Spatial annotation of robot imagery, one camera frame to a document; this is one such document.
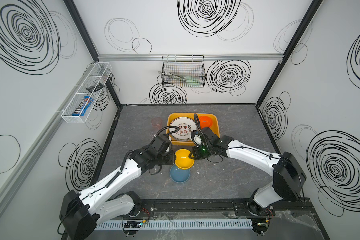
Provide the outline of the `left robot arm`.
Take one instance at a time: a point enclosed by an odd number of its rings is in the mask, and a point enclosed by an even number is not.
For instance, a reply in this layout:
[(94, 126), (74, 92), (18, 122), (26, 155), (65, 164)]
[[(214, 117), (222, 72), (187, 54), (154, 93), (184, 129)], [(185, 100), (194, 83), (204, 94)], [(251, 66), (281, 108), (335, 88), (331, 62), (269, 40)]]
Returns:
[(60, 225), (65, 229), (62, 234), (71, 240), (84, 240), (103, 222), (138, 214), (141, 200), (134, 192), (111, 197), (148, 170), (175, 159), (172, 146), (169, 134), (156, 134), (148, 145), (129, 150), (121, 166), (102, 180), (78, 193), (66, 193), (59, 214)]

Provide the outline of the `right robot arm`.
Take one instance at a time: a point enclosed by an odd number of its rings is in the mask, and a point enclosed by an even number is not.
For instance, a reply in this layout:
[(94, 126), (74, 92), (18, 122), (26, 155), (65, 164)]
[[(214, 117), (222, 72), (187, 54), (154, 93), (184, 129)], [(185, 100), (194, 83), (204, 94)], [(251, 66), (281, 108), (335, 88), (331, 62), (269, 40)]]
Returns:
[(273, 178), (266, 186), (256, 189), (249, 198), (247, 209), (252, 215), (259, 216), (281, 200), (305, 202), (305, 197), (301, 194), (307, 177), (292, 154), (262, 151), (229, 136), (218, 137), (210, 128), (192, 131), (191, 140), (195, 144), (190, 153), (191, 159), (202, 160), (211, 156), (235, 159), (256, 167)]

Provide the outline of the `yellow bowl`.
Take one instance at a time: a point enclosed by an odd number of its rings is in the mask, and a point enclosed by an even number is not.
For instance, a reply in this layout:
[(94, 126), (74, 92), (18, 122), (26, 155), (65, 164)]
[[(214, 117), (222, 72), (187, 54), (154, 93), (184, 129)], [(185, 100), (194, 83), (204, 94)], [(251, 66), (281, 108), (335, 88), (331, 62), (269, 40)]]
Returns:
[(175, 165), (182, 170), (188, 170), (194, 166), (195, 160), (191, 159), (191, 152), (187, 149), (179, 149), (175, 152)]

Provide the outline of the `grey-blue bottom bowl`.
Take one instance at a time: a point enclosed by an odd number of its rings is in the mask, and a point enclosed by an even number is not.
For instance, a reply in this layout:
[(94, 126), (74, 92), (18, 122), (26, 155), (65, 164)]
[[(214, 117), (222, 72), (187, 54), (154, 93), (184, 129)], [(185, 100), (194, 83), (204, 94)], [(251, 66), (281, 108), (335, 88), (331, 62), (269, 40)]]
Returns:
[(183, 170), (178, 168), (176, 165), (173, 165), (170, 169), (170, 178), (175, 183), (185, 183), (190, 178), (190, 176), (191, 171), (189, 169)]

